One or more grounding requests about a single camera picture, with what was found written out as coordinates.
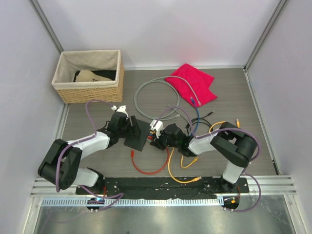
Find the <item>black network switch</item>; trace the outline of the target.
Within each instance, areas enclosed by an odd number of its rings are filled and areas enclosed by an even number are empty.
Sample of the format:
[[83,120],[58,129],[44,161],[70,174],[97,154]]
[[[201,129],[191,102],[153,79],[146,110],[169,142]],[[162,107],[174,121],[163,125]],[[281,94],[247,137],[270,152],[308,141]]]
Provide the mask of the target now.
[[142,152],[146,139],[149,135],[150,123],[142,120],[137,120],[137,123],[139,125],[141,133],[132,134],[131,136],[127,137],[126,140],[124,141],[124,145],[131,149]]

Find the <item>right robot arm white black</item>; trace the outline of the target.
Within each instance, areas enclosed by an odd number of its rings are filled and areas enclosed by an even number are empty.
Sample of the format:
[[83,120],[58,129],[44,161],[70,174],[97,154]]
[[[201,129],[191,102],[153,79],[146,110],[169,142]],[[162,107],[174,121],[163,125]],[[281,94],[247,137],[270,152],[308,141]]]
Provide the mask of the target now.
[[221,189],[227,193],[237,188],[239,177],[261,152],[260,142],[254,135],[229,122],[201,136],[188,136],[176,124],[170,124],[156,131],[151,145],[161,150],[175,148],[186,157],[218,151],[228,160],[220,180]]

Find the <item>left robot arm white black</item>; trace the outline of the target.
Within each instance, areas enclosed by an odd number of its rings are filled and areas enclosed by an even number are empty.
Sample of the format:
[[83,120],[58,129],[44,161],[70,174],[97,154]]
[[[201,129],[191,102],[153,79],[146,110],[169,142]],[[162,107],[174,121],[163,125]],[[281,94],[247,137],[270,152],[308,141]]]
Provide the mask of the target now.
[[56,139],[38,168],[38,175],[56,186],[57,192],[66,190],[78,180],[80,161],[117,144],[119,139],[137,137],[140,128],[135,116],[114,112],[106,127],[92,135],[74,141]]

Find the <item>pink folded cloth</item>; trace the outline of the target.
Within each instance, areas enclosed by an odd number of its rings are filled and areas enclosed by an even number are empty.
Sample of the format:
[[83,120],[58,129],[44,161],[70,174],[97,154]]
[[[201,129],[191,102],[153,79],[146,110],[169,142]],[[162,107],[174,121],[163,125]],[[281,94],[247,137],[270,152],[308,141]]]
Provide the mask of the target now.
[[171,84],[193,107],[203,106],[218,98],[210,91],[214,77],[189,64],[183,64],[164,80]]

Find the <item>beige cloth in basket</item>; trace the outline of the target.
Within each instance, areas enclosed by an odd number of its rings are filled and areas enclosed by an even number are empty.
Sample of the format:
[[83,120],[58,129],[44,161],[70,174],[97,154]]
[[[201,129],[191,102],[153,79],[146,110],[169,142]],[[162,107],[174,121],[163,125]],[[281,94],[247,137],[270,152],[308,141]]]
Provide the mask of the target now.
[[116,79],[116,71],[114,70],[98,70],[89,71],[81,70],[75,73],[74,82],[95,82],[95,81],[114,81]]

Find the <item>wicker basket with liner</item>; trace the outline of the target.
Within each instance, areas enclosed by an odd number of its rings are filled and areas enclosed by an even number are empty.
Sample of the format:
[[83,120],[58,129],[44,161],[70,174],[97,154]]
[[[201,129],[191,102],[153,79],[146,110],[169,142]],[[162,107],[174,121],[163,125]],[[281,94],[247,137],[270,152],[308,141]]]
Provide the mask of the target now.
[[92,99],[121,102],[124,66],[120,50],[61,52],[52,86],[66,104]]

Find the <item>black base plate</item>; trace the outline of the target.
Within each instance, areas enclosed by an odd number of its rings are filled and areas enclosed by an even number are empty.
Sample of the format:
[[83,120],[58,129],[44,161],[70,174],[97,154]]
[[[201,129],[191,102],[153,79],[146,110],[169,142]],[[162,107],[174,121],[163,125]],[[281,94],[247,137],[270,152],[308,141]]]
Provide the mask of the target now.
[[98,186],[97,194],[108,196],[124,193],[124,199],[205,199],[219,194],[247,194],[246,178],[239,178],[236,185],[227,185],[219,177],[203,176],[196,182],[181,184],[171,177],[107,177]]

